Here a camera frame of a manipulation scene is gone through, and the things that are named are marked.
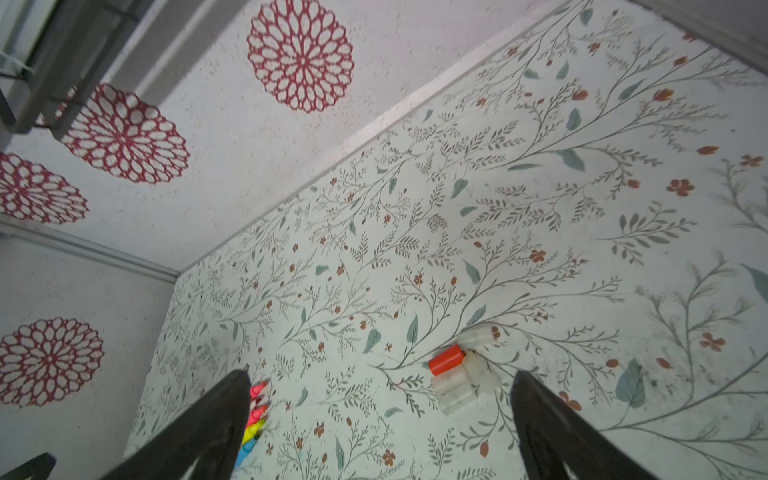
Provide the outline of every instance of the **orange flower print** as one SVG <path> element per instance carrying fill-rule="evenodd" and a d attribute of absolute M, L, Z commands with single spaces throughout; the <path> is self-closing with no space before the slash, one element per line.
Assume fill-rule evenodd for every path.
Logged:
<path fill-rule="evenodd" d="M 576 90 L 571 96 L 574 100 L 584 100 L 586 97 L 589 96 L 589 92 L 586 90 Z"/>
<path fill-rule="evenodd" d="M 667 187 L 667 190 L 670 192 L 677 192 L 678 197 L 687 197 L 688 192 L 694 188 L 696 187 L 691 185 L 687 178 L 684 178 L 683 180 L 672 180 L 670 186 Z"/>
<path fill-rule="evenodd" d="M 674 90 L 671 88 L 662 88 L 661 90 L 657 90 L 654 94 L 654 100 L 655 101 L 667 101 L 670 98 L 672 98 L 672 95 L 674 95 Z"/>
<path fill-rule="evenodd" d="M 702 147 L 702 148 L 696 150 L 696 152 L 699 155 L 711 155 L 711 154 L 716 153 L 719 149 L 720 149 L 720 147 L 716 147 L 714 145 L 707 145 L 706 147 Z"/>
<path fill-rule="evenodd" d="M 725 345 L 724 339 L 716 339 L 712 337 L 712 334 L 707 332 L 702 335 L 706 340 L 701 340 L 699 342 L 699 345 L 701 345 L 704 348 L 711 348 L 714 352 L 721 352 L 723 349 L 721 349 L 721 346 Z"/>
<path fill-rule="evenodd" d="M 560 392 L 560 397 L 563 399 L 563 402 L 565 402 L 565 405 L 571 407 L 573 410 L 576 410 L 577 412 L 581 411 L 581 405 L 576 400 L 571 400 L 568 398 L 568 394 L 566 392 Z"/>
<path fill-rule="evenodd" d="M 382 457 L 384 459 L 384 465 L 388 467 L 395 466 L 395 453 L 390 452 L 389 449 L 386 450 L 384 453 L 384 456 Z"/>
<path fill-rule="evenodd" d="M 528 255 L 528 258 L 533 260 L 534 263 L 539 263 L 544 261 L 544 255 L 546 255 L 547 252 L 543 250 L 533 250 L 530 255 Z"/>
<path fill-rule="evenodd" d="M 762 157 L 752 157 L 750 155 L 744 155 L 742 158 L 744 159 L 744 161 L 739 163 L 739 165 L 741 165 L 742 167 L 759 167 L 763 163 Z"/>

